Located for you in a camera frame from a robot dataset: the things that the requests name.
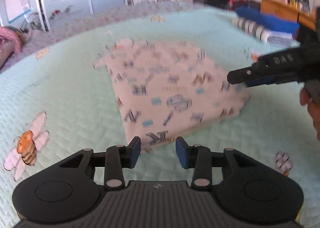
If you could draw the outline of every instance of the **stack of folded clothes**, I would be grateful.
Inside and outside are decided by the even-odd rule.
[[[236,13],[239,17],[233,19],[232,24],[263,42],[290,46],[299,29],[299,23],[266,15],[249,7],[239,7]]]

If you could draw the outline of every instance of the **pink towel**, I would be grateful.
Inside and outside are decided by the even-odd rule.
[[[6,39],[6,40],[12,40],[14,44],[14,53],[19,54],[21,52],[22,42],[14,31],[4,27],[0,27],[0,38]]]

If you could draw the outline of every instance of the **bed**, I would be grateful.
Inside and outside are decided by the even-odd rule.
[[[163,13],[160,20],[145,16],[82,33],[15,64],[0,75],[1,160],[15,146],[13,140],[24,125],[42,111],[47,114],[45,129],[50,140],[35,166],[27,166],[18,182],[83,148],[99,152],[125,143],[108,70],[92,66],[104,54],[105,46],[118,39],[193,42],[226,70],[250,65],[250,52],[263,54],[283,48],[244,35],[231,24],[235,16],[213,8]],[[252,99],[240,116],[184,138],[212,151],[233,147],[270,167],[274,167],[278,151],[289,153],[293,161],[289,177],[305,195],[301,223],[318,228],[320,143],[306,109],[299,105],[300,89],[296,83],[252,88]],[[213,182],[220,182],[220,169],[212,172]],[[174,143],[141,155],[135,169],[124,169],[126,181],[190,181],[192,173],[180,166]],[[12,227],[19,221],[11,201],[18,182],[3,168],[0,176],[0,226]],[[95,181],[102,183],[103,169],[97,169]]]

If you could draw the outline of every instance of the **whiteboard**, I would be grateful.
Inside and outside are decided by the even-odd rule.
[[[29,12],[29,0],[4,0],[9,23]]]

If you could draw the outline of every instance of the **black and white striped fabric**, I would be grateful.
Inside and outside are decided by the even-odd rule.
[[[290,33],[270,31],[262,25],[245,18],[234,18],[232,24],[241,29],[245,33],[256,37],[263,42],[276,43],[290,46],[293,43],[293,37]]]

